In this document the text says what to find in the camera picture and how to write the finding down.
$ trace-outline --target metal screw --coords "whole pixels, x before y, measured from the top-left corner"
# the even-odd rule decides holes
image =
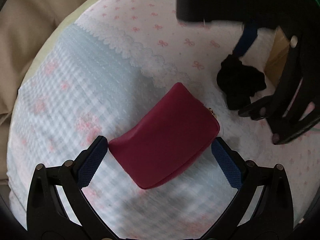
[[[265,107],[261,108],[259,111],[260,116],[265,116],[267,112],[267,109]]]
[[[276,144],[279,140],[280,140],[280,136],[277,133],[273,134],[272,142]]]
[[[70,167],[73,164],[73,160],[67,160],[64,162],[64,165]]]
[[[291,48],[295,48],[298,44],[298,37],[297,36],[292,36],[291,41],[290,41],[290,46]]]
[[[248,160],[248,161],[246,161],[245,163],[247,164],[248,167],[253,167],[253,166],[256,165],[256,164],[254,163],[254,161],[252,161],[252,160]]]
[[[37,170],[41,170],[43,168],[43,164],[42,163],[39,163],[37,166],[36,166],[36,169]]]
[[[277,169],[282,171],[283,170],[283,166],[281,164],[277,164]]]

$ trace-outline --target gold zipper pull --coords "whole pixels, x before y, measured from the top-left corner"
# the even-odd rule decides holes
[[[210,113],[215,117],[215,119],[217,119],[217,115],[214,113],[214,111],[210,107],[208,109]]]

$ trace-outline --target white fabric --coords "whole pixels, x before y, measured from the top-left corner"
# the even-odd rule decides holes
[[[177,23],[175,0],[100,0],[61,34],[34,77],[19,90],[8,147],[10,187],[25,208],[36,164],[74,159],[101,134],[131,129],[176,82],[218,116],[220,136],[244,159],[284,165],[299,221],[319,187],[317,135],[285,146],[271,143],[265,120],[239,118],[216,84],[220,63],[242,34],[240,23]],[[263,69],[274,33],[260,30],[243,61]],[[272,94],[258,93],[257,99]],[[182,175],[139,189],[107,154],[88,200],[121,238],[199,238],[228,206],[232,189],[210,149]]]

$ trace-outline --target red pouch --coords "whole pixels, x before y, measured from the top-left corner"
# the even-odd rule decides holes
[[[140,188],[150,189],[184,172],[219,131],[213,112],[176,83],[134,128],[111,140],[109,149]]]

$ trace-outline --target black crumpled object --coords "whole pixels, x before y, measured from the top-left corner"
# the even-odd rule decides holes
[[[267,88],[262,72],[255,67],[243,65],[233,55],[229,55],[221,63],[217,84],[226,94],[230,110],[239,110],[249,105],[250,97]]]

